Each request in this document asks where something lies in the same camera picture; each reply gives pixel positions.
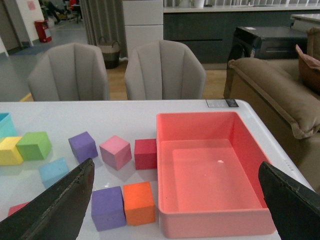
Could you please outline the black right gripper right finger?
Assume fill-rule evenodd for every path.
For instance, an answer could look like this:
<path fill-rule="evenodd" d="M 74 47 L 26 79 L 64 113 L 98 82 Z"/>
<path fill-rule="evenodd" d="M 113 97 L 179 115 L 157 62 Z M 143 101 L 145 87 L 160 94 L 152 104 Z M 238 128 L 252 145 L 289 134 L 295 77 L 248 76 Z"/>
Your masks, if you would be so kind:
<path fill-rule="evenodd" d="M 264 161 L 258 170 L 264 200 L 282 240 L 320 238 L 320 195 Z"/>

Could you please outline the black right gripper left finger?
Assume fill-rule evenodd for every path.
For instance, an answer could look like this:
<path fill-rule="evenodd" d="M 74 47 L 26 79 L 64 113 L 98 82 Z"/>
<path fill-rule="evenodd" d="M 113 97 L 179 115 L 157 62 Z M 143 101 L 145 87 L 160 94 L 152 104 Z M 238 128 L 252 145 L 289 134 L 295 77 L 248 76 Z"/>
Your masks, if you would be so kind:
<path fill-rule="evenodd" d="M 75 240 L 91 199 L 95 164 L 79 164 L 0 223 L 2 240 Z"/>

